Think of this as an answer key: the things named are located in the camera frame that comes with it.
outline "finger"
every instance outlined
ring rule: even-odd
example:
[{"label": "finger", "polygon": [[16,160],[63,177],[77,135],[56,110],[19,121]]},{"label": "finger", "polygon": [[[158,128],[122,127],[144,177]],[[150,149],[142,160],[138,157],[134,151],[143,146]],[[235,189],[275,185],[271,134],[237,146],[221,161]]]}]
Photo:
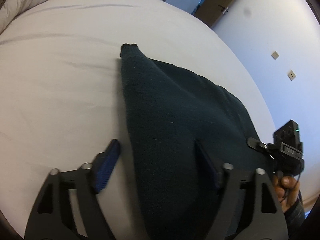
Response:
[{"label": "finger", "polygon": [[290,206],[287,205],[287,200],[284,199],[279,200],[281,202],[281,209],[282,209],[282,212],[285,213],[289,208]]},{"label": "finger", "polygon": [[284,194],[285,194],[284,189],[281,187],[275,187],[275,191],[276,191],[278,199],[280,198],[282,200],[284,197]]},{"label": "finger", "polygon": [[272,178],[272,185],[273,186],[278,186],[278,183],[279,183],[279,179],[276,175],[273,175],[273,178]]},{"label": "finger", "polygon": [[300,189],[300,182],[298,181],[297,185],[292,190],[290,190],[290,193],[287,199],[287,205],[292,206],[297,201],[299,196],[299,189]]},{"label": "finger", "polygon": [[289,176],[283,177],[281,180],[282,186],[289,189],[294,188],[296,183],[297,183],[296,179]]}]

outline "blue gripper pad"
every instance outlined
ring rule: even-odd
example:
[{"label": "blue gripper pad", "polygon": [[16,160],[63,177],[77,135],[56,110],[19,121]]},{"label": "blue gripper pad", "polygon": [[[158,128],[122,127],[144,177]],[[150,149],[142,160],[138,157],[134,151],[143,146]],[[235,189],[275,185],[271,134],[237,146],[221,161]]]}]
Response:
[{"label": "blue gripper pad", "polygon": [[120,155],[120,143],[113,139],[103,153],[99,153],[93,160],[94,178],[92,187],[96,194],[103,190],[109,181],[113,168]]}]

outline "wall plate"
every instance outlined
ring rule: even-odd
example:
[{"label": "wall plate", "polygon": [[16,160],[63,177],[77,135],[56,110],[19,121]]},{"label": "wall plate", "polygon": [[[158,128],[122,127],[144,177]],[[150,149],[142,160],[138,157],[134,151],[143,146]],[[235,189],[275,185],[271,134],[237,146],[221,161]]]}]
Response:
[{"label": "wall plate", "polygon": [[276,60],[277,58],[279,58],[280,55],[278,54],[278,52],[275,51],[271,54],[271,56]]},{"label": "wall plate", "polygon": [[292,80],[294,80],[296,78],[296,75],[292,70],[290,70],[290,72],[288,73],[288,77],[292,81]]}]

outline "sleeve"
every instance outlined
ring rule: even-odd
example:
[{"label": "sleeve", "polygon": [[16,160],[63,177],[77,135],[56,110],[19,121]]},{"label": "sleeve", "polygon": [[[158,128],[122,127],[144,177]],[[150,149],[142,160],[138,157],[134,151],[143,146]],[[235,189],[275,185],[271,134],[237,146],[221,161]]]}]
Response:
[{"label": "sleeve", "polygon": [[290,238],[305,220],[305,212],[299,199],[284,213],[284,217]]}]

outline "door handle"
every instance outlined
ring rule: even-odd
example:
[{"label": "door handle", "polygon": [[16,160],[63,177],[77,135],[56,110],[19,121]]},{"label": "door handle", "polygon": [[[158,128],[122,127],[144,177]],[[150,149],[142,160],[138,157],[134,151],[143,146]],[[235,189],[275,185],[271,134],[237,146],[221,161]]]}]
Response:
[{"label": "door handle", "polygon": [[229,7],[224,7],[224,6],[219,5],[219,4],[218,4],[218,6],[221,7],[221,12],[222,12],[222,14],[225,14],[226,12],[228,12]]}]

